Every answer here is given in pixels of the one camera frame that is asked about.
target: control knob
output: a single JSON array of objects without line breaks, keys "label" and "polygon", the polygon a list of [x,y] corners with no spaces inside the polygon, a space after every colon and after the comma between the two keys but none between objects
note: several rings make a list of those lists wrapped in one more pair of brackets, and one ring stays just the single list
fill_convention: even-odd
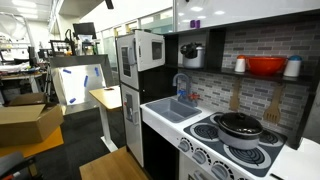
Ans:
[{"label": "control knob", "polygon": [[211,172],[218,178],[219,180],[228,179],[228,171],[222,164],[215,164],[211,168]]},{"label": "control knob", "polygon": [[206,155],[202,151],[196,151],[192,158],[195,159],[199,164],[203,164],[206,162]]},{"label": "control knob", "polygon": [[186,141],[181,141],[180,144],[178,145],[178,148],[180,148],[183,152],[187,152],[190,149],[190,146],[188,142]]}]

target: office chair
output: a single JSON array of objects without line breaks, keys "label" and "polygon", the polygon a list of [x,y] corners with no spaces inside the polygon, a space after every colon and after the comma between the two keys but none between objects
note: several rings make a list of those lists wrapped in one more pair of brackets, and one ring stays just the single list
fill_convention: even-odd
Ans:
[{"label": "office chair", "polygon": [[42,180],[35,157],[24,158],[21,152],[0,157],[0,180]]}]

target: wooden spoon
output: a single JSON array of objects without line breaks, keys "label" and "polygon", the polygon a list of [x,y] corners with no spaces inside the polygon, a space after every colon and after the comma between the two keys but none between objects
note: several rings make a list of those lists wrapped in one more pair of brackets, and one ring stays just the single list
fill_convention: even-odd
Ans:
[{"label": "wooden spoon", "polygon": [[263,118],[272,123],[279,123],[280,121],[280,110],[279,110],[279,101],[282,94],[283,85],[279,84],[275,87],[273,92],[273,97],[270,106],[264,112]]},{"label": "wooden spoon", "polygon": [[233,95],[230,99],[230,110],[238,111],[240,101],[239,101],[239,90],[240,90],[241,78],[235,80],[233,85]]}]

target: purple object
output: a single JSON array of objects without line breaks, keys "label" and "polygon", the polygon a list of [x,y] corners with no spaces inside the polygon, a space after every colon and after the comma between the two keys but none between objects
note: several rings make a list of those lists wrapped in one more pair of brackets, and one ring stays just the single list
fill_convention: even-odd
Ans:
[{"label": "purple object", "polygon": [[196,24],[195,24],[195,23],[196,23],[195,20],[191,20],[191,21],[190,21],[190,27],[191,27],[191,28],[196,27]]},{"label": "purple object", "polygon": [[87,83],[88,83],[88,76],[84,78],[84,87],[87,87]]},{"label": "purple object", "polygon": [[72,98],[72,99],[70,99],[70,103],[72,104],[73,102],[75,102],[76,101],[76,98]]},{"label": "purple object", "polygon": [[196,28],[199,29],[200,28],[200,20],[196,21]]},{"label": "purple object", "polygon": [[63,69],[63,72],[71,74],[71,71],[67,70],[67,69]]},{"label": "purple object", "polygon": [[94,68],[94,71],[96,72],[96,76],[99,76],[99,69],[97,67]]}]

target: brick backsplash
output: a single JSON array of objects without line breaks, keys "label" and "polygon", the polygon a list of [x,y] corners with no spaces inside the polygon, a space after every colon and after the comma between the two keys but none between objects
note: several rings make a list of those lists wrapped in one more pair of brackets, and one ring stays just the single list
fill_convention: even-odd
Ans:
[{"label": "brick backsplash", "polygon": [[[213,111],[230,112],[229,101],[236,77],[186,69],[181,69],[179,72],[191,78],[191,91],[200,95],[198,101],[200,105]],[[178,88],[185,89],[185,82],[180,79],[178,82]],[[276,82],[242,78],[239,112],[255,117],[264,127],[282,133],[292,140],[307,101],[308,87],[284,84],[279,105],[281,120],[278,124],[273,124],[264,120],[263,114],[270,105],[275,85]]]},{"label": "brick backsplash", "polygon": [[236,57],[300,55],[300,74],[311,75],[320,60],[320,21],[230,30],[226,33],[223,67],[234,68]]}]

